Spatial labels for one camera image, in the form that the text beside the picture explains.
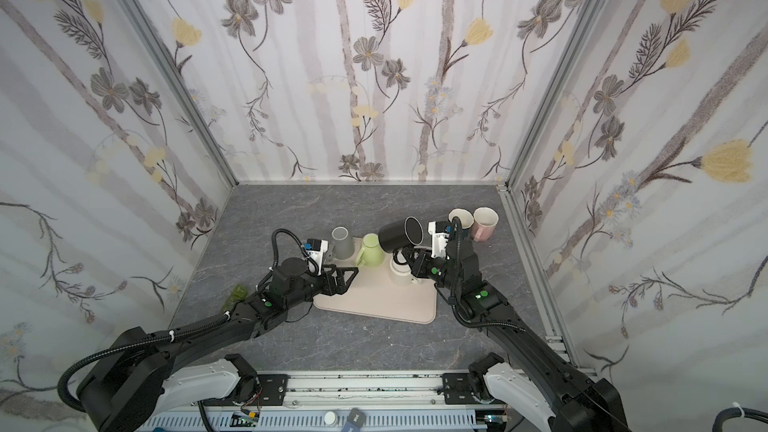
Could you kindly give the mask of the black mug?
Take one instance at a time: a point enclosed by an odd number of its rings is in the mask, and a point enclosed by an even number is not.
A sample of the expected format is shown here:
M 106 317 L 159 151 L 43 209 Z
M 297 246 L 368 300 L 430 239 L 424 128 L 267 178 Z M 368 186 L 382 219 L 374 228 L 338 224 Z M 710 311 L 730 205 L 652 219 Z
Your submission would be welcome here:
M 423 236 L 421 222 L 413 216 L 387 224 L 378 231 L 382 250 L 390 254 L 405 247 L 420 245 Z

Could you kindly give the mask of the dark green mug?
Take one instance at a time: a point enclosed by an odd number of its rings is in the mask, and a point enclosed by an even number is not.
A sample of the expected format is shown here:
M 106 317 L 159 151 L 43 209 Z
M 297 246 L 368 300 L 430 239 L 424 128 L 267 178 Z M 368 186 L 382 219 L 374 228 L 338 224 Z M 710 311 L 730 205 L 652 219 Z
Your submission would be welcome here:
M 448 215 L 448 220 L 451 222 L 458 220 L 463 230 L 470 230 L 475 222 L 473 214 L 470 211 L 461 208 L 451 210 Z

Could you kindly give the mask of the pink mug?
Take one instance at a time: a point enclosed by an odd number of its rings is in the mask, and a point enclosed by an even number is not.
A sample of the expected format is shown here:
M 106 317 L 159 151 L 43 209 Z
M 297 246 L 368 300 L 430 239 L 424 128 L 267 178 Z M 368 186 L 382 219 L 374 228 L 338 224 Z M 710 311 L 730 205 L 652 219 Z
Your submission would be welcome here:
M 475 242 L 485 242 L 494 233 L 498 222 L 498 213 L 490 207 L 479 207 L 473 212 L 471 237 Z

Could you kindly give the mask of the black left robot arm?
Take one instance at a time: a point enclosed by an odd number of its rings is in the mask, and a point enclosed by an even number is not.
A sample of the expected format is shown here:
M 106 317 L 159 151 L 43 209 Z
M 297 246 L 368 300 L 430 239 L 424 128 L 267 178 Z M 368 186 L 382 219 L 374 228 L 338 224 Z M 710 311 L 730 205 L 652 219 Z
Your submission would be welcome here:
M 100 431 L 134 431 L 158 412 L 170 394 L 168 380 L 190 363 L 224 347 L 260 337 L 287 319 L 291 308 L 318 295 L 345 294 L 359 269 L 322 264 L 309 245 L 281 258 L 277 239 L 293 232 L 278 228 L 270 243 L 273 260 L 255 291 L 229 309 L 204 320 L 153 333 L 135 327 L 108 349 L 67 368 L 57 383 L 59 399 L 88 415 Z

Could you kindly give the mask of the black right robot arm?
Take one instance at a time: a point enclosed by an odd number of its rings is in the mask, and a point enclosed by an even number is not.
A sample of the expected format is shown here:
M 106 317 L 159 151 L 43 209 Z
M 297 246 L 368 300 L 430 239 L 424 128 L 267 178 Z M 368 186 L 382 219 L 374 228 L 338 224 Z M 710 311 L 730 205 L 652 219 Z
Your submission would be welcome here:
M 622 399 L 606 379 L 593 380 L 531 331 L 509 300 L 483 278 L 479 258 L 459 219 L 431 225 L 424 248 L 421 223 L 407 217 L 383 226 L 382 249 L 429 279 L 457 322 L 484 333 L 511 358 L 490 354 L 474 363 L 474 381 L 483 400 L 496 399 L 540 431 L 625 431 Z

